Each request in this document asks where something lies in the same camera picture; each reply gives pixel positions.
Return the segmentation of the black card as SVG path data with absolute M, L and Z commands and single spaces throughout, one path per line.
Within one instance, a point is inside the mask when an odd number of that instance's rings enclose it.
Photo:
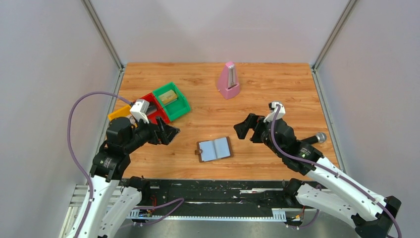
M 147 110 L 146 110 L 146 115 L 147 117 L 152 117 L 155 113 L 158 113 L 159 111 L 159 106 L 156 104 L 149 104 Z

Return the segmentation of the brown leather card holder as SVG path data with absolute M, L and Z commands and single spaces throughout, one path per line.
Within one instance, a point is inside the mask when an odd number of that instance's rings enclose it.
M 226 136 L 197 142 L 195 155 L 198 156 L 200 163 L 233 157 L 234 153 L 230 137 Z

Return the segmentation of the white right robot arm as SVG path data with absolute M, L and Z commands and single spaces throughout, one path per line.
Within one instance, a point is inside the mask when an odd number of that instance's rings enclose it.
M 298 140 L 292 127 L 283 119 L 269 121 L 249 114 L 234 125 L 239 139 L 252 129 L 253 143 L 263 143 L 291 170 L 307 176 L 329 189 L 329 193 L 299 179 L 291 179 L 284 188 L 284 198 L 292 205 L 309 206 L 330 214 L 352 227 L 362 238 L 387 238 L 392 227 L 398 237 L 402 232 L 396 222 L 401 201 L 384 197 L 360 185 L 342 172 L 312 144 L 316 137 Z

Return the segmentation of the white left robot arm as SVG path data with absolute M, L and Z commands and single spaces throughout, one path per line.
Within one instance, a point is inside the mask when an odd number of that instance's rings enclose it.
M 106 140 L 93 158 L 90 185 L 69 238 L 112 238 L 131 210 L 150 197 L 150 182 L 132 177 L 111 208 L 109 201 L 130 164 L 130 154 L 146 143 L 168 145 L 180 132 L 161 118 L 156 123 L 142 120 L 132 124 L 129 118 L 113 119 Z

